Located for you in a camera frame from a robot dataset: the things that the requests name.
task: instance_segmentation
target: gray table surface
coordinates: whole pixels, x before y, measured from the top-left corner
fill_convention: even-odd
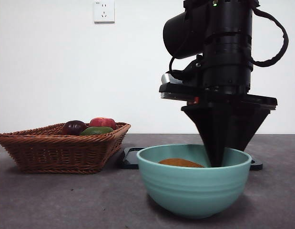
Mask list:
[[[122,148],[201,144],[199,135],[128,134]],[[295,229],[295,135],[255,135],[246,152],[264,162],[244,193],[207,219],[176,216],[146,193],[138,170],[23,174],[0,146],[0,229]]]

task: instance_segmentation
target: green fruit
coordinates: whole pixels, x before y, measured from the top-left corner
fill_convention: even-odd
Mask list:
[[[102,135],[113,131],[111,127],[108,126],[91,126],[81,132],[81,136],[83,135]]]

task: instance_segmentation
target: electrical socket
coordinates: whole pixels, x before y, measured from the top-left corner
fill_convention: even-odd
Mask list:
[[[94,23],[114,23],[114,0],[100,0],[94,3]]]

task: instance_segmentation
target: ceramic bowl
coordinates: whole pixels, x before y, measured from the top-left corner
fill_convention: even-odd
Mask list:
[[[201,219],[231,206],[247,182],[251,157],[226,148],[222,167],[211,167],[203,145],[163,145],[137,153],[139,170],[150,197],[176,215]],[[182,158],[205,168],[159,164],[167,158]]]

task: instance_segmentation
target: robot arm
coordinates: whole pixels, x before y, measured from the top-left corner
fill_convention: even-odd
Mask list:
[[[244,151],[277,106],[275,98],[248,94],[253,65],[275,64],[288,47],[283,26],[258,6],[257,0],[185,0],[185,12],[163,29],[172,59],[162,98],[188,102],[182,110],[196,124],[213,167],[221,166],[225,147]],[[253,12],[273,20],[284,34],[280,52],[264,62],[251,57]],[[184,70],[172,70],[174,59],[193,55],[196,60]]]

